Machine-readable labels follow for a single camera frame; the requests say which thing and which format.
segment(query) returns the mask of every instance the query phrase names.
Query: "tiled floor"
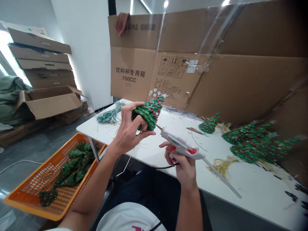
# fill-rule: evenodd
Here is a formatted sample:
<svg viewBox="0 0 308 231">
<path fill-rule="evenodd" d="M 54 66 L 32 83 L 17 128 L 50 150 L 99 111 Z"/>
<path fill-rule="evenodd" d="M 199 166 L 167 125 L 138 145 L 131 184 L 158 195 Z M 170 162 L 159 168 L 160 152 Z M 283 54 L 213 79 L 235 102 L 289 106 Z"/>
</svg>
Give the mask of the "tiled floor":
<svg viewBox="0 0 308 231">
<path fill-rule="evenodd" d="M 53 155 L 63 144 L 74 134 L 76 127 L 90 119 L 86 115 L 71 125 L 65 125 L 55 129 L 45 129 L 28 136 L 23 141 L 7 148 L 0 154 L 0 171 L 7 166 L 20 160 L 28 159 L 36 162 L 44 162 Z M 124 166 L 128 158 L 123 156 Z M 1 202 L 16 186 L 27 178 L 39 165 L 30 162 L 22 162 L 9 168 L 0 175 L 0 199 Z M 122 171 L 122 164 L 119 164 L 117 174 Z M 131 159 L 128 169 L 139 168 L 136 160 Z M 260 218 L 257 218 L 239 208 L 234 207 L 222 200 L 204 193 L 205 202 L 208 208 L 212 228 L 220 230 L 282 230 Z M 7 230 L 37 231 L 44 224 L 45 219 L 14 209 L 3 203 L 0 204 L 0 227 L 1 218 L 8 212 L 13 211 L 16 220 Z"/>
</svg>

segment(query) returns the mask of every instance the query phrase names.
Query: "hand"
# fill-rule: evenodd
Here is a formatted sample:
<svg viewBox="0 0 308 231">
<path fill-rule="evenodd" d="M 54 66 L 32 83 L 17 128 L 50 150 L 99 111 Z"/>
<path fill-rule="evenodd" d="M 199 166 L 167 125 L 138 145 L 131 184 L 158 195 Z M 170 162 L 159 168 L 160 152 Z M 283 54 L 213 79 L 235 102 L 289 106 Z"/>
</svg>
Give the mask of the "hand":
<svg viewBox="0 0 308 231">
<path fill-rule="evenodd" d="M 156 135 L 155 132 L 147 131 L 147 122 L 138 115 L 132 121 L 132 111 L 143 105 L 144 102 L 134 102 L 127 104 L 121 108 L 122 121 L 115 139 L 108 146 L 108 152 L 115 155 L 117 158 L 132 150 L 142 139 L 149 135 Z M 137 128 L 141 125 L 142 132 L 136 135 Z"/>
<path fill-rule="evenodd" d="M 163 148 L 166 147 L 165 151 L 165 158 L 168 162 L 168 164 L 172 165 L 173 167 L 175 164 L 170 159 L 170 151 L 169 149 L 172 148 L 172 144 L 169 141 L 163 142 L 159 147 Z M 176 170 L 176 176 L 179 182 L 181 183 L 182 190 L 194 190 L 198 189 L 197 187 L 197 181 L 196 181 L 196 161 L 183 156 L 181 154 L 178 154 L 176 151 L 172 151 L 171 153 L 173 157 L 180 163 L 175 167 Z"/>
</svg>

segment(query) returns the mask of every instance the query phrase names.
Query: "dark pants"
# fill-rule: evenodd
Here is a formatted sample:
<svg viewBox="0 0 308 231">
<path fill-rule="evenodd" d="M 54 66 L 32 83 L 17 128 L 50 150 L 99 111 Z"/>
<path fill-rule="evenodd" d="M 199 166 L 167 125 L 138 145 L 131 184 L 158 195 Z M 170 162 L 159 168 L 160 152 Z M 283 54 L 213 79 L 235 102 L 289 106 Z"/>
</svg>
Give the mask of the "dark pants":
<svg viewBox="0 0 308 231">
<path fill-rule="evenodd" d="M 119 190 L 104 213 L 124 202 L 138 203 L 148 208 L 166 230 L 171 231 L 176 228 L 180 195 L 181 185 L 176 178 L 145 166 Z M 202 194 L 201 198 L 204 230 L 212 230 Z"/>
</svg>

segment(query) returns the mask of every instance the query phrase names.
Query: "glue gun nozzle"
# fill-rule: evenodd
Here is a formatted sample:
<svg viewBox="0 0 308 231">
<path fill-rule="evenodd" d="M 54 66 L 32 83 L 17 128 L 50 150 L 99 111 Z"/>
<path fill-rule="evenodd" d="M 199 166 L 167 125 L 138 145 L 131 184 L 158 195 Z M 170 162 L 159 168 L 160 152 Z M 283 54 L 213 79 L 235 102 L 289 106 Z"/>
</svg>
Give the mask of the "glue gun nozzle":
<svg viewBox="0 0 308 231">
<path fill-rule="evenodd" d="M 156 125 L 156 127 L 158 127 L 160 130 L 163 130 L 163 127 L 162 126 L 159 126 L 159 125 L 157 125 L 157 124 L 155 124 Z"/>
</svg>

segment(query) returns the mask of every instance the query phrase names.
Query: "white shirt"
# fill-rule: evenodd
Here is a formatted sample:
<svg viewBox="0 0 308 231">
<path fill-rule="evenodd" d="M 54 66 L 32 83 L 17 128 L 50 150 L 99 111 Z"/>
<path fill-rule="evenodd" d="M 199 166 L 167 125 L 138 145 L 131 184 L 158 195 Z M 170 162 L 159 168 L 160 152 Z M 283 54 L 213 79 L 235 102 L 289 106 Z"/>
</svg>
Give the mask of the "white shirt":
<svg viewBox="0 0 308 231">
<path fill-rule="evenodd" d="M 109 210 L 100 220 L 96 231 L 149 231 L 154 228 L 160 220 L 143 205 L 125 202 Z M 55 228 L 50 231 L 71 231 L 66 228 Z M 163 224 L 155 231 L 167 231 Z"/>
</svg>

